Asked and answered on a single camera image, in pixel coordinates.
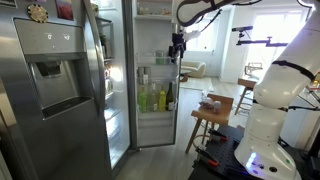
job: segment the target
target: stool leg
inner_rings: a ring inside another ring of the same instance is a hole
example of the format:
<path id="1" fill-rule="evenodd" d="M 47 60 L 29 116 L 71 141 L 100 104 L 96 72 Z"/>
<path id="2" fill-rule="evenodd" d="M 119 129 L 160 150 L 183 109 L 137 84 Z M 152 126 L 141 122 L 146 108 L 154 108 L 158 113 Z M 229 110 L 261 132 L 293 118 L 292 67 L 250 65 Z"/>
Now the stool leg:
<path id="1" fill-rule="evenodd" d="M 237 106 L 236 112 L 234 112 L 234 115 L 236 115 L 238 113 L 238 110 L 240 108 L 240 105 L 242 103 L 242 100 L 243 100 L 244 96 L 246 95 L 247 90 L 248 90 L 248 88 L 246 88 L 246 87 L 243 89 L 243 93 L 241 95 L 241 98 L 240 98 L 239 104 Z"/>
<path id="2" fill-rule="evenodd" d="M 204 142 L 204 138 L 205 138 L 205 135 L 206 135 L 206 133 L 207 133 L 208 123 L 209 123 L 209 121 L 206 121 L 206 125 L 205 125 L 205 127 L 204 127 L 201 144 L 203 144 L 203 142 Z"/>
<path id="3" fill-rule="evenodd" d="M 197 132 L 198 132 L 198 129 L 199 129 L 200 124 L 201 124 L 201 121 L 202 121 L 202 119 L 199 119 L 199 118 L 198 118 L 197 123 L 196 123 L 196 125 L 194 126 L 193 132 L 192 132 L 192 134 L 191 134 L 191 137 L 190 137 L 190 140 L 189 140 L 187 149 L 186 149 L 186 153 L 188 153 L 189 150 L 190 150 L 191 144 L 192 144 L 192 142 L 193 142 L 193 140 L 194 140 L 194 137 L 196 136 L 196 134 L 197 134 Z"/>

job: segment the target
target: open refrigerator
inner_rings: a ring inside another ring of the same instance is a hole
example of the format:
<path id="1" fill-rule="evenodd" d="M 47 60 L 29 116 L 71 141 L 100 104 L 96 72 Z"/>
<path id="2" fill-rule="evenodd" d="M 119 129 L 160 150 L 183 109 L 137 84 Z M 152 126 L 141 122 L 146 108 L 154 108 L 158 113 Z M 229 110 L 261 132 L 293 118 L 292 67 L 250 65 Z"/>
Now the open refrigerator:
<path id="1" fill-rule="evenodd" d="M 164 26 L 158 24 L 158 21 L 152 27 L 160 31 L 158 38 L 163 40 L 154 44 L 150 42 L 155 38 L 152 34 L 141 34 L 148 32 L 143 26 L 149 25 L 144 18 L 140 21 L 135 17 L 136 1 L 91 2 L 99 6 L 96 22 L 105 58 L 105 120 L 111 166 L 115 170 L 122 166 L 120 162 L 125 162 L 130 150 L 175 143 L 180 58 L 167 57 L 166 50 L 172 45 L 171 22 L 168 17 L 165 21 L 161 20 Z M 145 49 L 144 47 L 149 47 L 147 44 L 152 44 L 153 47 Z M 155 53 L 159 49 L 163 51 L 161 63 L 157 61 Z M 145 74 L 148 75 L 147 82 L 143 82 Z M 157 95 L 161 88 L 167 95 L 169 83 L 172 85 L 172 110 L 151 111 L 148 107 L 146 112 L 141 112 L 138 96 L 142 86 L 148 101 L 152 84 L 155 84 Z"/>

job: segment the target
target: window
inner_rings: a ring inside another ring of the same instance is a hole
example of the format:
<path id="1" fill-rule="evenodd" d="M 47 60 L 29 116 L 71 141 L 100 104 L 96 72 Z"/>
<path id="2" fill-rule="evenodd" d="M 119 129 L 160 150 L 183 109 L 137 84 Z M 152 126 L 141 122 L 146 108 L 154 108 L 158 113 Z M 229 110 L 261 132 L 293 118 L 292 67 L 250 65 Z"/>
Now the window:
<path id="1" fill-rule="evenodd" d="M 304 25 L 304 13 L 300 10 L 258 14 L 252 30 L 252 40 L 267 40 L 271 43 L 290 43 Z M 265 44 L 249 46 L 246 63 L 261 62 L 267 69 L 286 47 L 266 47 Z"/>
<path id="2" fill-rule="evenodd" d="M 213 16 L 203 18 L 199 23 L 193 24 L 186 28 L 186 32 L 201 31 L 207 26 Z M 198 38 L 191 39 L 187 42 L 187 51 L 214 51 L 216 48 L 219 28 L 219 18 L 212 22 Z"/>

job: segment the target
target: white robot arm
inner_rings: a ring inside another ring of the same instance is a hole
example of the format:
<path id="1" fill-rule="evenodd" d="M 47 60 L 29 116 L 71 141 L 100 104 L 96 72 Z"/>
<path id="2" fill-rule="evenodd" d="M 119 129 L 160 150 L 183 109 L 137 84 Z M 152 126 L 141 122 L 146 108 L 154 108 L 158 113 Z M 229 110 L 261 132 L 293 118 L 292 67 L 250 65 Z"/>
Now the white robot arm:
<path id="1" fill-rule="evenodd" d="M 301 179 L 294 160 L 278 144 L 278 138 L 287 114 L 283 109 L 313 80 L 320 68 L 319 1 L 304 0 L 303 3 L 315 7 L 313 15 L 253 90 L 256 103 L 234 154 L 248 173 L 261 179 Z M 173 22 L 189 26 L 210 11 L 242 2 L 246 1 L 180 0 L 174 3 L 177 18 Z"/>

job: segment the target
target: wooden stool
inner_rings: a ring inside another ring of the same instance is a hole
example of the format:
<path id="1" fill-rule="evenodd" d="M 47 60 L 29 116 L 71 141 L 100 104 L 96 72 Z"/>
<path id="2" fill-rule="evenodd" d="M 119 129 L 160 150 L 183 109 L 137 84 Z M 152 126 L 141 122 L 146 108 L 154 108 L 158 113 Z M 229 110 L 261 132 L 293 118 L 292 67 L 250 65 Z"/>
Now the wooden stool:
<path id="1" fill-rule="evenodd" d="M 191 134 L 186 153 L 189 152 L 191 144 L 198 132 L 198 129 L 200 127 L 200 124 L 202 120 L 206 120 L 205 129 L 203 132 L 203 135 L 206 135 L 207 133 L 207 127 L 208 123 L 211 122 L 211 127 L 214 127 L 214 124 L 221 124 L 221 125 L 227 125 L 229 122 L 230 112 L 232 109 L 233 104 L 233 98 L 224 97 L 224 96 L 218 96 L 213 94 L 208 94 L 208 97 L 211 98 L 213 101 L 220 101 L 221 102 L 221 110 L 219 114 L 213 113 L 213 109 L 205 109 L 202 108 L 200 105 L 198 105 L 196 110 L 193 110 L 191 113 L 191 116 L 194 116 L 197 118 L 197 123 L 194 126 L 193 132 Z"/>
<path id="2" fill-rule="evenodd" d="M 246 95 L 247 91 L 253 91 L 253 87 L 254 87 L 254 85 L 256 85 L 256 83 L 257 83 L 256 79 L 251 79 L 251 78 L 250 79 L 249 78 L 247 78 L 247 79 L 239 78 L 238 79 L 238 84 L 244 86 L 244 89 L 243 89 L 240 101 L 237 105 L 237 109 L 234 112 L 235 115 L 238 113 L 239 108 L 249 110 L 248 108 L 241 107 L 241 104 L 247 104 L 247 103 L 242 103 L 243 98 Z"/>

